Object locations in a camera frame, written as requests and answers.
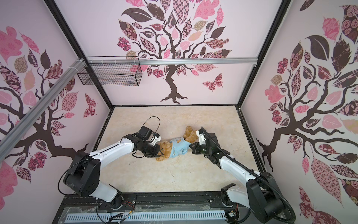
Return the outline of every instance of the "wall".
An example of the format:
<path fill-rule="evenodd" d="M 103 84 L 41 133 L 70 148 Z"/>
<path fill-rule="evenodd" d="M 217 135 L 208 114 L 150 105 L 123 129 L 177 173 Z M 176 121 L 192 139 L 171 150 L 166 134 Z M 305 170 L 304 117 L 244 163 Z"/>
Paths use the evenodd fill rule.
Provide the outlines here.
<path fill-rule="evenodd" d="M 257 57 L 281 3 L 280 0 L 56 2 L 89 59 L 137 54 L 141 59 L 195 55 Z M 167 67 L 166 72 L 164 65 L 143 66 L 139 87 L 104 86 L 104 89 L 113 104 L 235 104 L 251 67 L 251 64 L 179 65 Z"/>
<path fill-rule="evenodd" d="M 0 20 L 2 139 L 77 57 L 41 0 L 3 1 Z M 76 151 L 92 149 L 107 114 L 96 88 L 75 76 L 0 164 L 2 223 L 52 222 L 58 179 Z"/>
<path fill-rule="evenodd" d="M 293 1 L 243 105 L 295 223 L 357 222 L 357 16 L 357 1 Z"/>

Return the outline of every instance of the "floor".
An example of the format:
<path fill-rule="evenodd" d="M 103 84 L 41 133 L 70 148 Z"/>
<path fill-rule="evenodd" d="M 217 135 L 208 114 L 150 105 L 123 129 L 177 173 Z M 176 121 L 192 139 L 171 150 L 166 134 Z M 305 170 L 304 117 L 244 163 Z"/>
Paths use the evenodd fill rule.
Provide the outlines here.
<path fill-rule="evenodd" d="M 188 125 L 196 130 L 203 126 L 216 134 L 223 149 L 250 169 L 257 170 L 235 106 L 117 107 L 98 149 L 139 131 L 150 116 L 160 118 L 158 133 L 163 140 L 182 136 Z M 151 118 L 145 126 L 155 131 L 158 120 Z M 230 173 L 203 155 L 192 154 L 190 149 L 185 155 L 162 162 L 125 155 L 103 168 L 101 181 L 122 192 L 219 191 L 230 183 L 239 184 Z"/>

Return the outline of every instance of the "teddy bear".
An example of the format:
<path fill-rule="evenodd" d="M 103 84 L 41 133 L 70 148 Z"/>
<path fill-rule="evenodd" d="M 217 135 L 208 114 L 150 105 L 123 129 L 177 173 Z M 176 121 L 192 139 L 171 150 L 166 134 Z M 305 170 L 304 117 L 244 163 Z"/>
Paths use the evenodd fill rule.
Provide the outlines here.
<path fill-rule="evenodd" d="M 189 146 L 198 139 L 196 131 L 191 126 L 187 126 L 183 137 L 174 138 L 168 141 L 160 141 L 160 151 L 156 160 L 163 161 L 168 158 L 174 158 L 178 155 L 184 155 L 188 152 Z"/>

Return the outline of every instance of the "wire basket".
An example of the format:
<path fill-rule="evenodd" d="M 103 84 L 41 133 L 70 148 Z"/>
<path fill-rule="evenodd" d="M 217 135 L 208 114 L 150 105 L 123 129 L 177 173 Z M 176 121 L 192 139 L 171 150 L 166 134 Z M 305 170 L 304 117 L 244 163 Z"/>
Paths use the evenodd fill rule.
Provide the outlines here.
<path fill-rule="evenodd" d="M 89 63 L 89 66 L 94 73 L 89 73 L 87 66 L 77 73 L 83 85 L 139 86 L 143 74 L 139 60 L 125 63 Z"/>

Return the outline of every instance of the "wire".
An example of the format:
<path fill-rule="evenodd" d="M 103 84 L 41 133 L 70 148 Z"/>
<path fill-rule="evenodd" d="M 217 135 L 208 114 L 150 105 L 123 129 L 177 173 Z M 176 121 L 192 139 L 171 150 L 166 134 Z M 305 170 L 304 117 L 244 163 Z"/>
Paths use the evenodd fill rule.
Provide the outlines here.
<path fill-rule="evenodd" d="M 277 217 L 275 216 L 274 219 L 284 222 L 284 223 L 293 223 L 294 221 L 296 221 L 296 214 L 295 211 L 293 210 L 293 208 L 291 207 L 290 203 L 286 200 L 286 198 L 278 191 L 276 190 L 269 182 L 267 182 L 264 178 L 262 178 L 261 176 L 257 175 L 254 170 L 250 170 L 249 168 L 247 168 L 245 165 L 241 164 L 240 162 L 236 161 L 236 159 L 231 158 L 224 150 L 222 150 L 222 148 L 212 139 L 212 137 L 209 135 L 209 133 L 203 128 L 202 131 L 204 132 L 204 134 L 206 134 L 208 136 L 208 138 L 215 144 L 215 146 L 217 148 L 219 148 L 219 150 L 232 162 L 238 164 L 239 166 L 241 166 L 242 168 L 244 168 L 244 170 L 246 170 L 247 172 L 249 172 L 251 175 L 253 175 L 254 177 L 256 177 L 257 179 L 259 179 L 262 183 L 264 183 L 269 189 L 271 189 L 282 201 L 282 203 L 284 205 L 286 205 L 287 209 L 289 210 L 290 214 L 291 214 L 291 218 L 289 219 L 283 219 L 281 217 Z"/>

